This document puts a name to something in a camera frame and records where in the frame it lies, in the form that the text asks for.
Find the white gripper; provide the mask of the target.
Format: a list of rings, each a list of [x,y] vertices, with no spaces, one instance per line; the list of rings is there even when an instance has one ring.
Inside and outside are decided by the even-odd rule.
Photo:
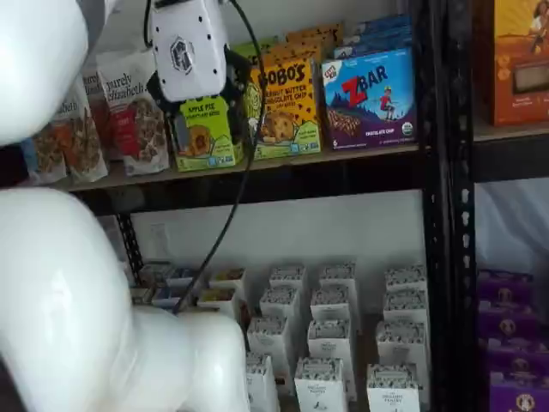
[[[236,144],[249,136],[244,96],[251,64],[226,47],[220,5],[215,0],[153,2],[152,47],[157,72],[149,78],[147,91],[168,117],[174,114],[172,102],[222,91],[232,143]]]

